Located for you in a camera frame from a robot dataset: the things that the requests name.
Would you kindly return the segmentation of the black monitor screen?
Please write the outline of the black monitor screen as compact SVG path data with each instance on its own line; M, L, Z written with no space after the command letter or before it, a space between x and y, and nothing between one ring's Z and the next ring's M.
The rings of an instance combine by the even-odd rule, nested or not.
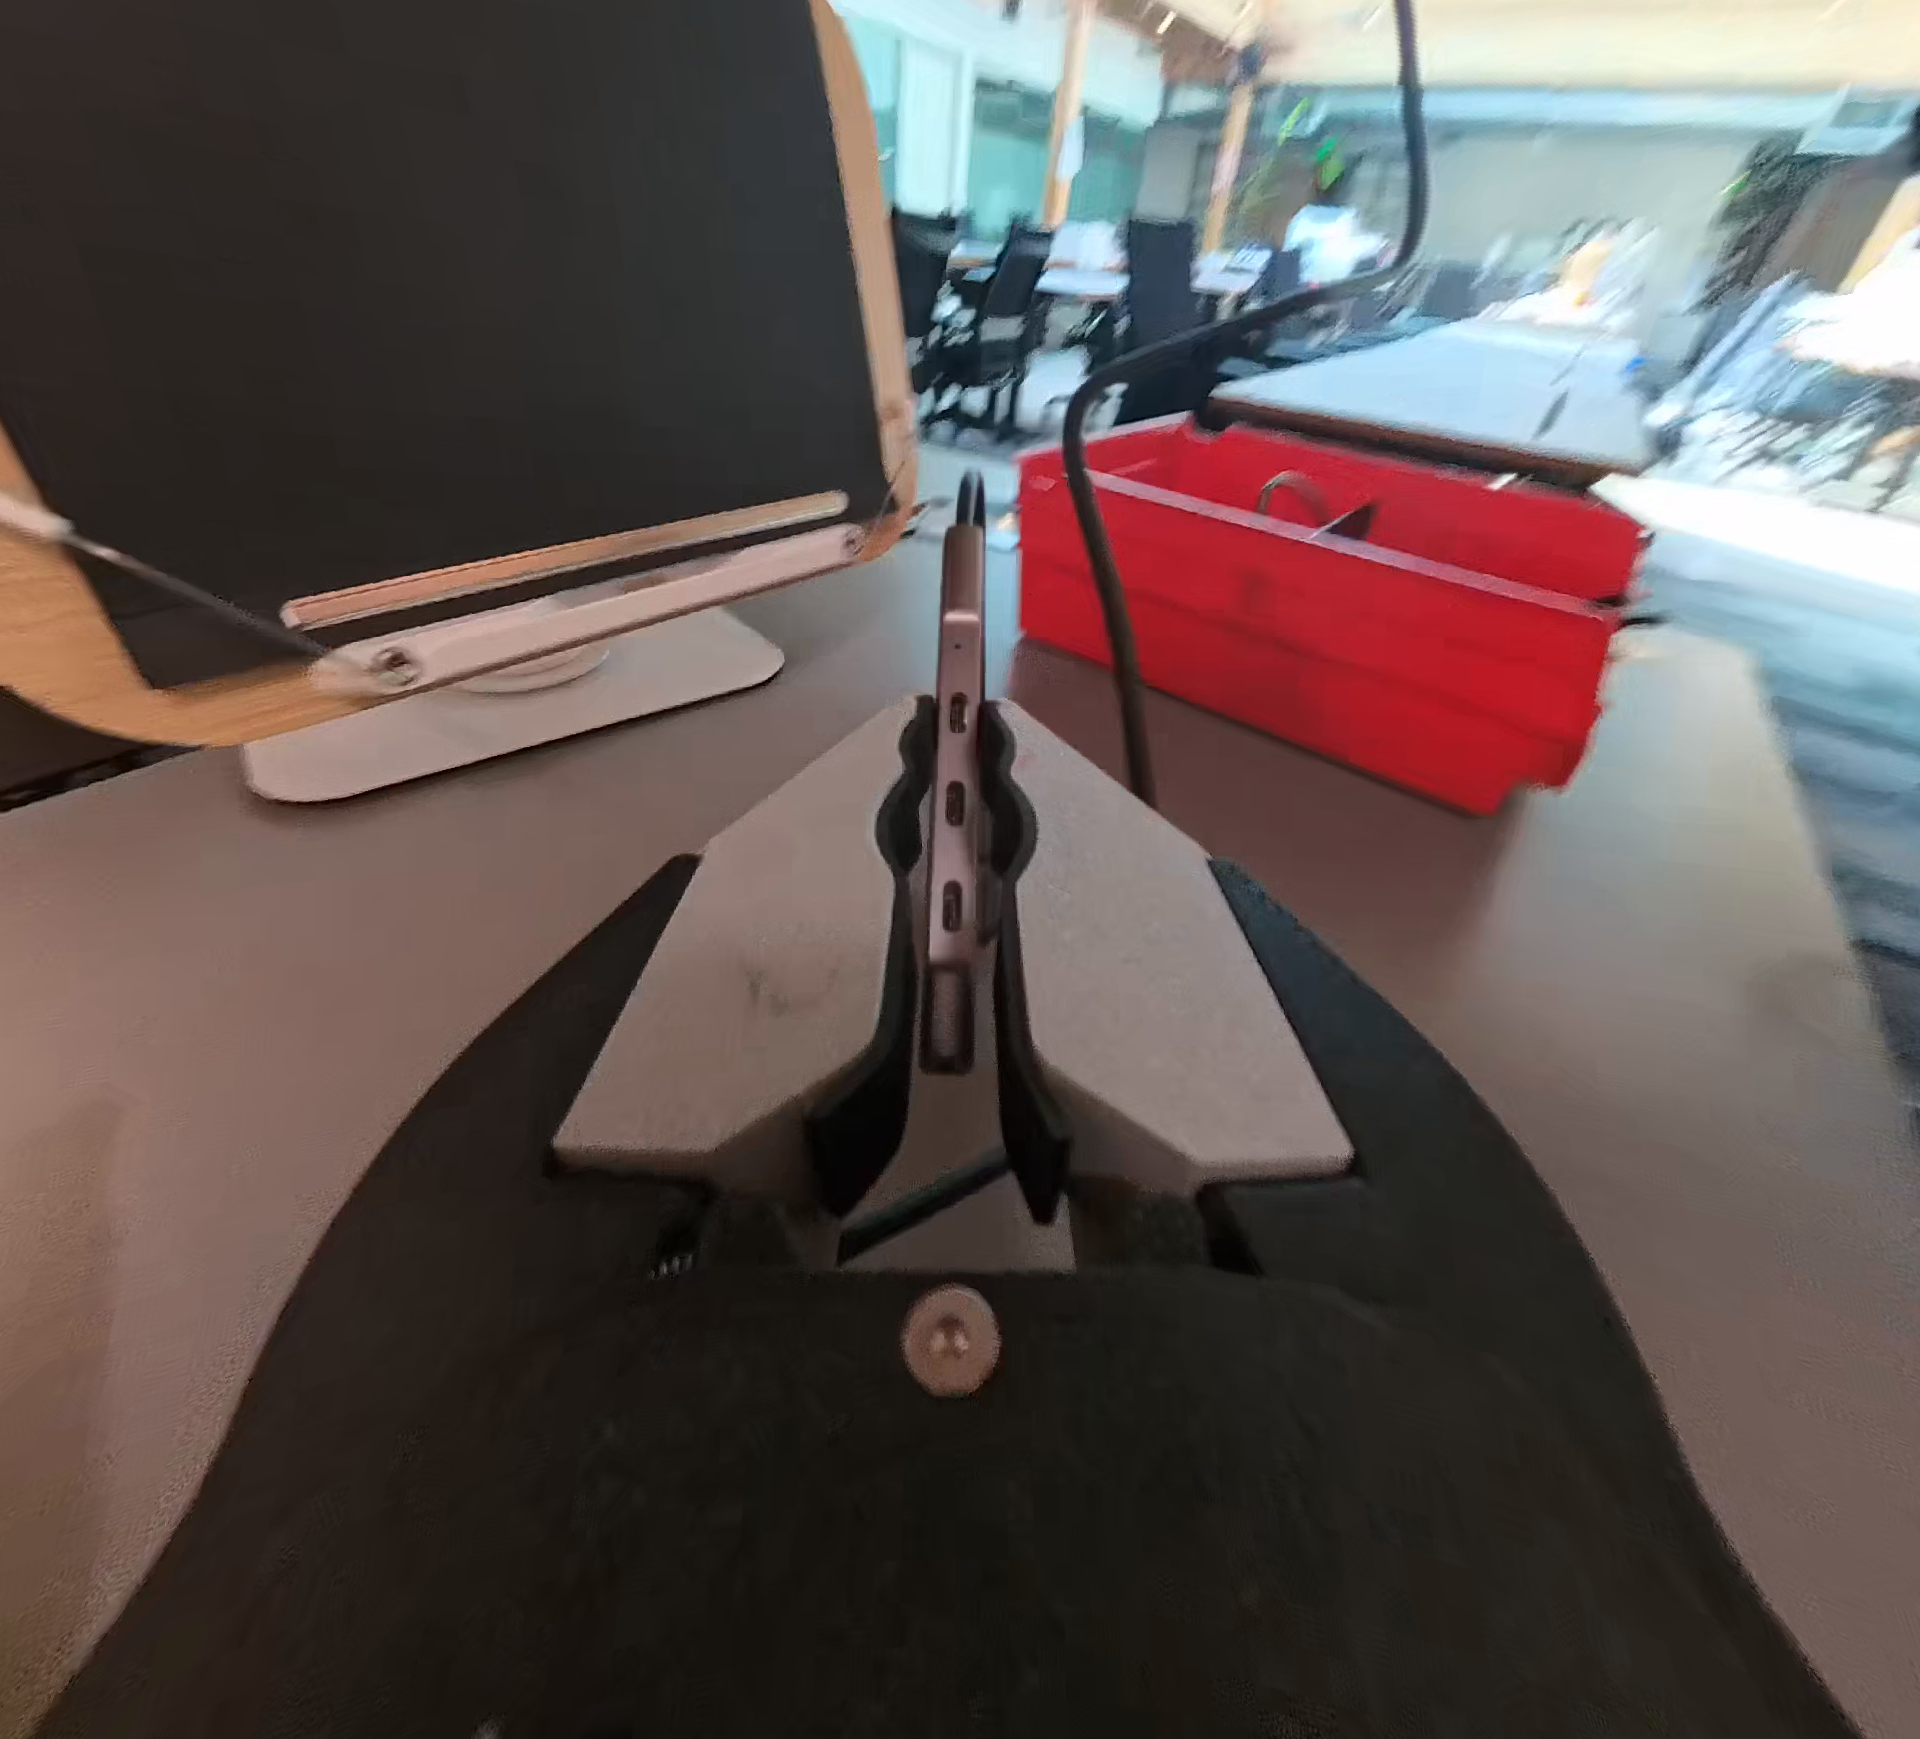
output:
M300 598L891 496L809 0L3 0L3 397Z

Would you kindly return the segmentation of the grey usb hub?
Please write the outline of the grey usb hub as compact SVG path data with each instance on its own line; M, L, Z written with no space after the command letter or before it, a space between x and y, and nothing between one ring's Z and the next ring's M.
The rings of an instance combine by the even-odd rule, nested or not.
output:
M984 593L987 490L980 472L966 471L945 536L937 644L921 1043L921 1067L935 1077L972 1072L974 995L998 923L993 819L982 790Z

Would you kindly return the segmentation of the red plastic bin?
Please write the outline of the red plastic bin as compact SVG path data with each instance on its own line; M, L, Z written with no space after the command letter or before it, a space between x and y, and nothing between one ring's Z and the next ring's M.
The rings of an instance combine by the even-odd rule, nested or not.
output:
M1607 500L1188 418L1089 439L1085 476L1130 782L1146 691L1480 816L1583 762L1648 548Z

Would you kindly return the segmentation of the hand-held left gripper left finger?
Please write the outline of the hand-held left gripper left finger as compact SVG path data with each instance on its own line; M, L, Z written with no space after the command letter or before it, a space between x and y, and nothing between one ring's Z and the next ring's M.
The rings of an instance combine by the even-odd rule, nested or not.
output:
M922 805L924 700L909 697L707 839L558 1163L853 1212L906 1126Z

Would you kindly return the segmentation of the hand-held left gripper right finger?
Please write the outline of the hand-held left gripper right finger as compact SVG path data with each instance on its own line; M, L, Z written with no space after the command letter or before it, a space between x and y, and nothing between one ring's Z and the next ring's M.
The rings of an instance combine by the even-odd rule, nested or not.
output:
M1200 843L990 708L993 1020L1020 1197L1346 1175L1355 1144Z

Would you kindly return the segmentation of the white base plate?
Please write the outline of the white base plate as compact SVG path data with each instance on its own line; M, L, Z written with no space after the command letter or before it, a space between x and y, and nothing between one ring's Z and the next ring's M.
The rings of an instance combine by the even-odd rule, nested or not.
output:
M243 776L281 805L326 805L443 776L615 724L755 691L785 652L709 606L466 684L245 743Z

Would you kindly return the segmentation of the black office chair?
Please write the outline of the black office chair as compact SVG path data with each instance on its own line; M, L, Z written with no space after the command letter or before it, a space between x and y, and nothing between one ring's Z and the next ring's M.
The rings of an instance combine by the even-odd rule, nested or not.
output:
M935 320L914 360L921 430L951 427L1011 440L1018 393L1038 345L1041 280L1053 231L1017 226L988 265L957 289L957 311Z
M1125 362L1211 322L1209 307L1192 287L1192 245L1190 219L1127 219L1127 287L1115 341L1116 360ZM1187 352L1142 379L1119 384L1113 425L1122 429L1188 415L1204 401L1211 384L1213 362Z

